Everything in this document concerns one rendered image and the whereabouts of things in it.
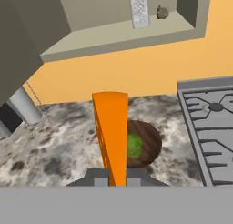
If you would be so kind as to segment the small brown lumpy object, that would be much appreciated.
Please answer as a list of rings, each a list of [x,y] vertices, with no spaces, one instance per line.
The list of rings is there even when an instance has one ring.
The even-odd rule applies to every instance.
[[[157,18],[158,19],[166,19],[169,15],[168,10],[161,5],[157,8]]]

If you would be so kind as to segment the orange cheese wedge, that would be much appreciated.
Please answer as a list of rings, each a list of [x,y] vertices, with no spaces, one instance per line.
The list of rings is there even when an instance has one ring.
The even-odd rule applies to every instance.
[[[96,132],[109,185],[127,184],[127,101],[128,94],[99,92],[92,95]]]

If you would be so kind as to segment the beige open wall cabinet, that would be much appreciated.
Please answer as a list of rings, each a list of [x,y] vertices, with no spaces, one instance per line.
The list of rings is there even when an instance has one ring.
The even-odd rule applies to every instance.
[[[92,56],[203,38],[210,0],[177,0],[168,18],[150,17],[150,26],[135,29],[130,20],[74,31],[42,55],[46,62]]]

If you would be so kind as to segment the silver cylindrical appliance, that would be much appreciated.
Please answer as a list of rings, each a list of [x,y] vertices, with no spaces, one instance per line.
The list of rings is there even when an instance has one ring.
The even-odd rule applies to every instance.
[[[22,122],[33,125],[41,119],[42,113],[25,89],[20,87],[0,106],[0,137],[9,137]]]

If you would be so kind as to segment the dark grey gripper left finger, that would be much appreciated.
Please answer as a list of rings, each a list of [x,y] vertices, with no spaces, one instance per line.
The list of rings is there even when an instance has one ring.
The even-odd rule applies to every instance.
[[[109,171],[104,168],[90,168],[81,179],[67,184],[68,187],[107,187]]]

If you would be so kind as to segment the brown wooden salad bowl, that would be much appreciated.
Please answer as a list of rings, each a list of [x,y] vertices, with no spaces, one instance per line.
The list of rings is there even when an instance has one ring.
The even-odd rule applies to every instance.
[[[142,168],[150,165],[159,156],[162,149],[162,138],[159,132],[149,123],[140,120],[128,120],[127,131],[142,140],[142,152],[138,158],[127,158],[128,168]]]

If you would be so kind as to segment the green lettuce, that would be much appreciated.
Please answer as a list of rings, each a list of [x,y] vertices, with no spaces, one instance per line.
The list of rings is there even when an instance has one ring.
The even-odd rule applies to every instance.
[[[127,135],[127,156],[129,158],[139,158],[142,153],[142,139],[134,134]]]

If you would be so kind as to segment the grey hob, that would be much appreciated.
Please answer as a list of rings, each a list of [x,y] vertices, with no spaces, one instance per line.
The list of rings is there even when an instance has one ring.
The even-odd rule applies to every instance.
[[[203,184],[233,188],[233,76],[179,81],[177,97]]]

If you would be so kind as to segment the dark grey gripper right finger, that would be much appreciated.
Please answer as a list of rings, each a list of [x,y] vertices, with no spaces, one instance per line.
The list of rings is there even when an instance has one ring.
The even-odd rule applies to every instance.
[[[129,168],[127,170],[128,187],[167,187],[167,184],[155,178],[151,178],[145,168]]]

